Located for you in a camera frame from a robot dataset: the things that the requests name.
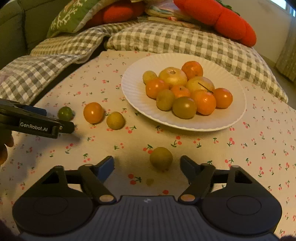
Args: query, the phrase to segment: window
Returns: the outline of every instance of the window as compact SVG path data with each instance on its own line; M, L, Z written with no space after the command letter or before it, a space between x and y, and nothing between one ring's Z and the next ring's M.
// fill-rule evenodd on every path
M287 13L295 17L295 14L296 14L295 10L289 4L287 4L285 0L270 0L270 1L274 2L276 5L284 9Z

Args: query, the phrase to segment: red plush toy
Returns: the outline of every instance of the red plush toy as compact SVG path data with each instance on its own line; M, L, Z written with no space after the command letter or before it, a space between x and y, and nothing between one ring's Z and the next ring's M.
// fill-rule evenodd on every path
M145 10L143 2L131 3L130 1L115 2L104 9L98 11L85 28L91 28L105 23L119 23L136 19Z
M213 26L225 37L252 47L257 38L253 28L237 13L216 0L173 0L175 5L194 19Z

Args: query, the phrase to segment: plate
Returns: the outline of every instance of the plate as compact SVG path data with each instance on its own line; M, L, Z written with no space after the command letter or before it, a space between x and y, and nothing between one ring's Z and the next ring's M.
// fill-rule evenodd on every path
M185 120L176 117L172 111L159 110L156 101L146 95L142 80L145 71L152 70L158 75L167 67L181 69L188 61L199 62L203 76L209 78L215 88L226 88L232 93L233 102L227 109L215 109L211 115L195 115ZM230 127L242 118L247 106L244 90L233 75L209 60L181 53L155 54L136 61L124 72L121 88L126 100L143 115L161 124L188 131L217 131Z

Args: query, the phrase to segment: tablecloth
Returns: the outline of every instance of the tablecloth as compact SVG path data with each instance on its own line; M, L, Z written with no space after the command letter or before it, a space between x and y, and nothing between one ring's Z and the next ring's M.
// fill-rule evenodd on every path
M50 117L57 117L63 106L71 107L75 112L73 134L49 139L13 133L15 145L0 168L0 217L7 226L17 232L11 213L14 202L55 165L63 165L65 170L77 169L112 155L115 170L105 186L117 198L123 194L178 197L188 187L179 168L179 158L187 155L217 169L240 165L281 203L283 215L275 234L296 235L294 109L266 90L238 80L246 93L247 111L235 125L216 132L190 132L160 125L137 112L126 101L120 85L126 68L151 54L103 54L65 78L36 104L46 109ZM105 120L97 125L87 123L83 108L89 102L100 103L106 116L121 112L126 125L114 131ZM174 156L167 172L155 170L149 162L149 154L156 147L165 147Z

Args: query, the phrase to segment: floor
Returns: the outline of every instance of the floor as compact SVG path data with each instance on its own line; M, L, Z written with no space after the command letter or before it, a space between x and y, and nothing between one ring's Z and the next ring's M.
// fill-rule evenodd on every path
M290 81L288 78L280 74L276 68L274 68L274 63L266 58L264 58L265 62L270 67L271 71L273 72L276 80L286 92L288 96L288 105L291 106L293 109L296 110L296 85Z

